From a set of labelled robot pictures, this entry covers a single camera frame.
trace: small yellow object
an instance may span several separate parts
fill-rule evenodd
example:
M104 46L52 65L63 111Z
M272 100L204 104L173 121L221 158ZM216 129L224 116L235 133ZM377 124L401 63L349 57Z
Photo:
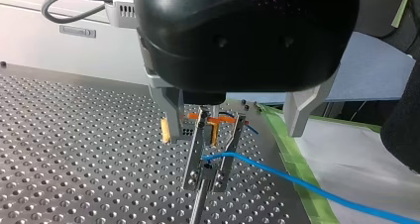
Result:
M169 132L169 124L167 123L167 119L163 118L160 120L160 127L161 127L161 137L163 142L169 143L170 142L170 132Z
M208 124L212 125L211 130L211 146L217 147L217 137L219 136L219 123L212 123L208 122Z

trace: white paper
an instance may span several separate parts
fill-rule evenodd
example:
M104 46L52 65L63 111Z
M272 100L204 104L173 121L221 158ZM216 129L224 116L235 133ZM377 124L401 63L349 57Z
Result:
M420 176L387 151L378 133L310 119L295 142L321 188L359 204L420 220ZM330 205L341 223L391 223L333 201Z

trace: perforated metal table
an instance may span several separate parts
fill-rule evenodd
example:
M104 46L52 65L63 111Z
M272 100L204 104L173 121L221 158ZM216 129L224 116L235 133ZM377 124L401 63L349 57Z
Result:
M194 106L186 107L195 111ZM243 109L239 102L222 105ZM255 108L239 152L284 169ZM9 65L0 69L0 223L188 223L189 143L163 145L146 86ZM220 146L231 127L221 128ZM287 181L235 161L202 223L308 223Z

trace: blue cable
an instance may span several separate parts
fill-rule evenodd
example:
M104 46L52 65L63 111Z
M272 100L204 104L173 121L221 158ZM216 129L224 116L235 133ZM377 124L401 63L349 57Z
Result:
M233 114L231 114L231 113L228 113L228 112L219 112L219 114L222 114L222 115L227 115L227 116L229 116L229 117L235 117ZM257 130L256 129L254 129L252 126L250 126L250 125L245 125L247 128L249 128L251 131L253 131L255 134L257 134L257 135L259 135L260 133L259 132L257 132Z
M276 174L280 177L283 177L283 178L285 178L285 179L287 179L287 180L289 180L293 183L296 183L296 184L299 184L303 187L306 187L307 189L309 189L309 190L311 190L311 191L313 191L313 192L315 192L315 193L317 193L321 196L324 196L324 197L326 197L330 200L333 200L333 201L335 201L335 202L337 202L337 203L339 203L343 206L358 210L360 212L364 212L364 213L367 213L367 214L370 214L370 215L373 215L373 216L377 216L377 217L380 217L380 218L383 218L383 219L387 219L387 220L390 220L390 221L393 221L393 222L396 222L396 223L404 223L404 224L411 224L411 223L417 223L418 224L418 223L420 223L419 221L410 219L408 217L399 216L397 214L393 214L393 213L390 213L390 212L387 212L387 211L382 211L382 210L379 210L379 209L375 209L375 208L372 208L372 207L364 206L364 205L346 200L346 199L344 199L342 197L339 197L339 196L336 196L336 195L334 195L330 192L324 191L323 189L321 189L321 188L319 188L319 187L317 187L317 186L315 186L315 185L313 185L309 182L306 182L306 181L304 181L300 178L294 177L292 175L289 175L289 174L287 174L283 171L277 170L275 168L267 167L267 166L262 165L258 162L252 161L252 160L250 160L250 159L248 159L244 156L241 156L237 153L227 152L227 153L221 153L221 154L216 154L216 155L212 155L212 156L203 156L202 159L204 161L210 162L211 160L218 159L218 158L224 158L224 157L237 158L237 159L239 159L243 162L246 162L248 164L251 164L251 165L253 165L257 168L261 168L263 170L272 172L272 173L274 173L274 174Z

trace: orange clip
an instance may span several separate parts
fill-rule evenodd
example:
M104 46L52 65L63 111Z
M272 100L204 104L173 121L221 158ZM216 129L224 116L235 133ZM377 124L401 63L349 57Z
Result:
M198 114L189 113L188 118L189 119L198 119ZM235 118L231 118L231 117L227 117L227 116L222 116L222 117L218 117L218 118L209 117L209 118L207 118L207 121L211 122L211 123L217 123L217 124L223 123L223 122L225 122L225 123L236 123Z

